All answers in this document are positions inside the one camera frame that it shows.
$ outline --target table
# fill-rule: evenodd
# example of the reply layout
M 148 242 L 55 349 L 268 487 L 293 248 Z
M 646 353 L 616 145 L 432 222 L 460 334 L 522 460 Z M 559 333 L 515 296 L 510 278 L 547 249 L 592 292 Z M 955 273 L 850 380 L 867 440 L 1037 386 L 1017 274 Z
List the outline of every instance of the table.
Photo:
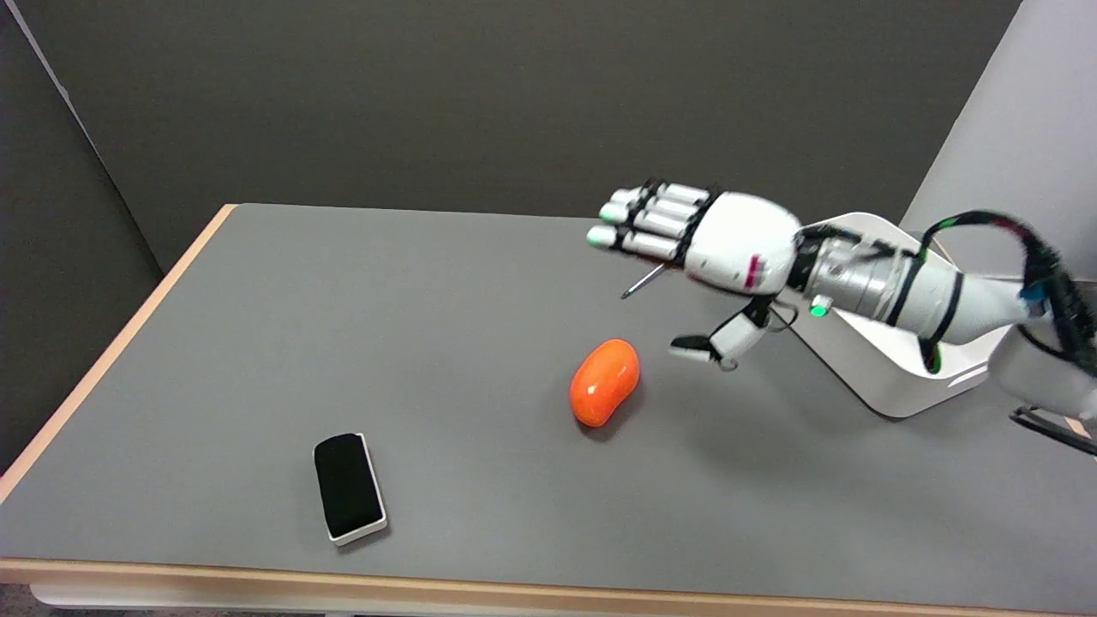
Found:
M 738 304 L 682 277 L 618 301 L 645 268 L 589 224 L 226 206 L 0 480 L 0 580 L 407 614 L 1097 614 L 1092 459 L 989 386 L 881 418 L 791 334 L 732 374 L 671 358 Z M 614 336 L 643 385 L 580 430 L 568 381 Z M 391 526 L 336 549 L 309 452 L 358 430 Z

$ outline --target orange object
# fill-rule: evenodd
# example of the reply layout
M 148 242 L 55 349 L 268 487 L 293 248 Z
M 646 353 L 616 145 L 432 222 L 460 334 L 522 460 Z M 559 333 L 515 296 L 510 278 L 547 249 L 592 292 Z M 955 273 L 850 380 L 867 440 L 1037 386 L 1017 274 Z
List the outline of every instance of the orange object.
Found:
M 572 380 L 572 413 L 599 427 L 640 383 L 640 356 L 620 338 L 607 340 L 587 356 Z

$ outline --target white robotic hand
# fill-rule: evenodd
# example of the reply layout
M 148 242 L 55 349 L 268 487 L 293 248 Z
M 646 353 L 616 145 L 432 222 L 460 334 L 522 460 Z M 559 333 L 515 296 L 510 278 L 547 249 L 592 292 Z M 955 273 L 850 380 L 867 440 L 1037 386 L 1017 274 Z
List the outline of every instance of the white robotic hand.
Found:
M 770 303 L 796 257 L 800 221 L 759 197 L 654 180 L 614 192 L 599 217 L 608 225 L 587 233 L 592 246 L 653 261 L 656 271 L 681 269 L 720 291 L 754 298 L 711 334 L 679 336 L 670 344 L 675 355 L 734 369 L 736 358 L 766 333 Z

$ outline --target robotic finger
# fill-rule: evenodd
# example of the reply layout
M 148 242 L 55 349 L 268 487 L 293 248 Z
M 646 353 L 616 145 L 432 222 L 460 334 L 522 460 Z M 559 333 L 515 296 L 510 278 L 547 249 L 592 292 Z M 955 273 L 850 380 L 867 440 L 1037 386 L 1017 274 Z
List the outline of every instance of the robotic finger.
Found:
M 591 228 L 587 242 L 660 262 L 681 261 L 689 248 L 683 238 L 708 199 L 708 191 L 666 182 L 621 189 L 598 213 L 607 225 Z
M 715 362 L 721 370 L 738 367 L 737 358 L 755 346 L 768 332 L 771 300 L 755 298 L 743 311 L 732 315 L 712 334 L 676 336 L 670 341 L 670 352 L 681 358 Z

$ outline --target black cable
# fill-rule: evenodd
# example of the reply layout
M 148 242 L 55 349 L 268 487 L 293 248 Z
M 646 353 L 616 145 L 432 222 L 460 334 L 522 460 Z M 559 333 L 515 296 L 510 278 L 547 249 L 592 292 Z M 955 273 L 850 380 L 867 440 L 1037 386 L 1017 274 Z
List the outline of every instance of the black cable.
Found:
M 918 259 L 924 261 L 934 235 L 942 229 L 961 225 L 992 225 L 1011 233 L 1025 248 L 1025 271 L 1022 293 L 1030 295 L 1031 302 L 1045 302 L 1051 308 L 1052 327 L 1059 339 L 1059 350 L 1047 345 L 1038 347 L 1071 362 L 1097 377 L 1097 349 L 1093 338 L 1097 334 L 1097 319 L 1085 296 L 1070 274 L 1062 268 L 1059 254 L 1041 240 L 1024 222 L 1007 214 L 985 210 L 972 210 L 950 216 L 930 226 L 921 236 Z M 1034 340 L 1024 326 L 1022 335 Z
M 782 332 L 791 328 L 792 324 L 796 323 L 796 319 L 800 318 L 800 306 L 796 306 L 795 304 L 790 304 L 788 302 L 783 302 L 781 300 L 777 300 L 776 298 L 773 299 L 772 303 L 776 304 L 777 306 L 780 306 L 781 308 L 792 308 L 792 318 L 785 319 L 784 317 L 781 316 L 780 313 L 778 313 L 776 310 L 773 310 L 772 306 L 770 306 L 769 307 L 770 314 L 773 315 L 774 317 L 777 317 L 778 319 L 780 319 L 781 323 L 784 324 L 784 327 L 783 328 L 778 328 L 778 329 L 766 328 L 766 332 L 771 333 L 771 334 L 782 333 Z

